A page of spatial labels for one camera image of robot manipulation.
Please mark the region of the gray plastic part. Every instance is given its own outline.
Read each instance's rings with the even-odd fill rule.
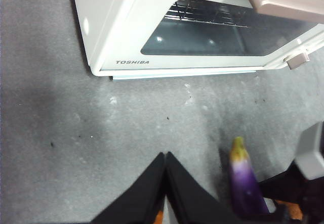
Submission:
[[[324,158],[320,152],[323,122],[303,131],[297,146],[295,162],[308,180],[324,176]]]
[[[295,57],[287,60],[287,64],[291,70],[301,66],[302,64],[309,62],[309,57],[306,53],[300,53]]]

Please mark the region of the orange object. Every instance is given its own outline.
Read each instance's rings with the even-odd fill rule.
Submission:
[[[302,220],[303,219],[303,213],[301,209],[299,208],[298,204],[295,203],[290,203],[290,202],[285,202],[281,200],[276,200],[278,204],[283,204],[288,208],[289,215],[291,219],[297,219],[297,220]]]
[[[162,220],[163,220],[163,211],[159,210],[153,224],[162,224]]]

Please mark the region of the oven door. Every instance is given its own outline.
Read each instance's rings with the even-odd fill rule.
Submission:
[[[134,0],[115,20],[90,63],[97,75],[277,69],[324,41],[324,25],[261,15],[249,0]]]

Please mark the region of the wire rack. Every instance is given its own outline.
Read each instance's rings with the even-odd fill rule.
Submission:
[[[244,23],[245,13],[245,8],[234,5],[205,0],[178,0],[164,18],[248,28]]]

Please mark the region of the toshiba logo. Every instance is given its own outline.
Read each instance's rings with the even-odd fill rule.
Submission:
[[[148,64],[149,61],[116,61],[116,64]]]

